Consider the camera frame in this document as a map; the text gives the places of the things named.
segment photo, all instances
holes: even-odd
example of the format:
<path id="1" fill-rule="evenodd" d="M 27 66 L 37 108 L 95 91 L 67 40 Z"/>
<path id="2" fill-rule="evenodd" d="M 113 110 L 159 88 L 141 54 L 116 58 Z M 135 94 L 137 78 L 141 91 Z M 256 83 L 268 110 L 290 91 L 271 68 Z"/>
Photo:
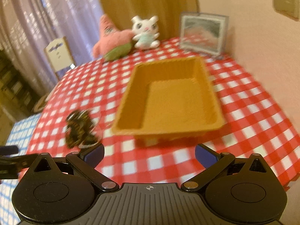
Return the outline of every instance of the photo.
<path id="1" fill-rule="evenodd" d="M 226 27 L 226 16 L 183 15 L 181 18 L 181 48 L 219 55 L 223 49 Z"/>

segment gray panel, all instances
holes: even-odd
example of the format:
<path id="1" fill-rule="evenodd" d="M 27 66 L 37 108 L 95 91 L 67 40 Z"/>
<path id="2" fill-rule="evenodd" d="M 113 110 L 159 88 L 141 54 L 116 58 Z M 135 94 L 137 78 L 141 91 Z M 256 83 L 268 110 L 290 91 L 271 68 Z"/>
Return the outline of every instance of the gray panel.
<path id="1" fill-rule="evenodd" d="M 199 195 L 182 192 L 176 184 L 124 184 L 117 192 L 100 195 L 86 214 L 65 224 L 233 225 L 210 212 Z"/>

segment patrick star plush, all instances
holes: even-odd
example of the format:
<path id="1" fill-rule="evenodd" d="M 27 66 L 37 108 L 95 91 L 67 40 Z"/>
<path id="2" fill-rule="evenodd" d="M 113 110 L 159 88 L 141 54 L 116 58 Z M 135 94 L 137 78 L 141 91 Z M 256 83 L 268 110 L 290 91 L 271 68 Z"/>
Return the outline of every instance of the patrick star plush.
<path id="1" fill-rule="evenodd" d="M 93 56 L 100 55 L 105 61 L 113 61 L 126 56 L 131 48 L 131 39 L 134 36 L 132 30 L 120 31 L 114 23 L 104 14 L 100 18 L 100 40 L 93 47 Z"/>

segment bunny ear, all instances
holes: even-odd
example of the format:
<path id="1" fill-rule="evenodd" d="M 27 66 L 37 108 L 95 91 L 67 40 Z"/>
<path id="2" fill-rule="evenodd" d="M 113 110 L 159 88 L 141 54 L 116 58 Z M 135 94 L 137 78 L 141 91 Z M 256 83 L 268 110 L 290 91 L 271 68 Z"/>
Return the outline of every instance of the bunny ear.
<path id="1" fill-rule="evenodd" d="M 131 21 L 132 21 L 133 23 L 136 23 L 136 22 L 138 22 L 138 21 L 141 21 L 141 18 L 140 18 L 139 16 L 135 16 L 135 17 L 132 18 Z"/>
<path id="2" fill-rule="evenodd" d="M 158 17 L 157 16 L 153 16 L 150 20 L 153 21 L 154 23 L 156 23 L 158 21 Z"/>

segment chair backrest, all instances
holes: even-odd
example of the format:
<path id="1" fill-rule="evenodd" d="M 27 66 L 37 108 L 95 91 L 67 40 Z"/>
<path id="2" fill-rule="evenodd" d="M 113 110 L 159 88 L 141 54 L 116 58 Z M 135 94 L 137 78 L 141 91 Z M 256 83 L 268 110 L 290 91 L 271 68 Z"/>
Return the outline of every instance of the chair backrest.
<path id="1" fill-rule="evenodd" d="M 75 65 L 66 37 L 51 41 L 44 51 L 55 73 Z"/>

